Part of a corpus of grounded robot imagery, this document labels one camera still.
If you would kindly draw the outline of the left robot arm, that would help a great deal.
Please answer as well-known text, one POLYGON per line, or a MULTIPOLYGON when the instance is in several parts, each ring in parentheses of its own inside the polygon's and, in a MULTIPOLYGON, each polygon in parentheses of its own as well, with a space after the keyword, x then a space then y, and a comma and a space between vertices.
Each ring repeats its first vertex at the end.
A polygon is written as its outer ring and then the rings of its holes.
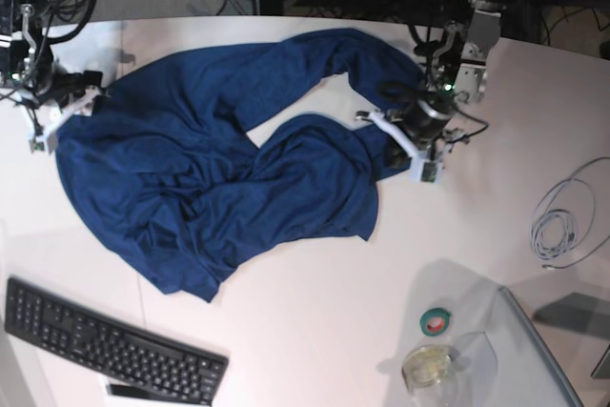
POLYGON ((455 145, 467 144, 488 129, 488 122, 463 108, 482 99, 487 59, 500 38, 502 14, 517 1, 437 0, 442 35, 416 46, 424 59, 423 81, 415 86, 378 83, 378 94, 394 106, 359 114, 387 135, 387 167, 405 168, 412 180, 434 183, 455 145))

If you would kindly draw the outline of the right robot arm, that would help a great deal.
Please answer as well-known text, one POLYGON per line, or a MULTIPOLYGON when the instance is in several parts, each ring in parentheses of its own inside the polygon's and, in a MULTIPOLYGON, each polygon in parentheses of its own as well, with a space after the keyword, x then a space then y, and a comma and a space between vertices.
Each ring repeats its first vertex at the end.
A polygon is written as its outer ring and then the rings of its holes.
POLYGON ((74 39, 90 22, 97 0, 1 0, 1 99, 37 110, 61 108, 88 89, 101 93, 100 71, 59 68, 51 47, 74 39))

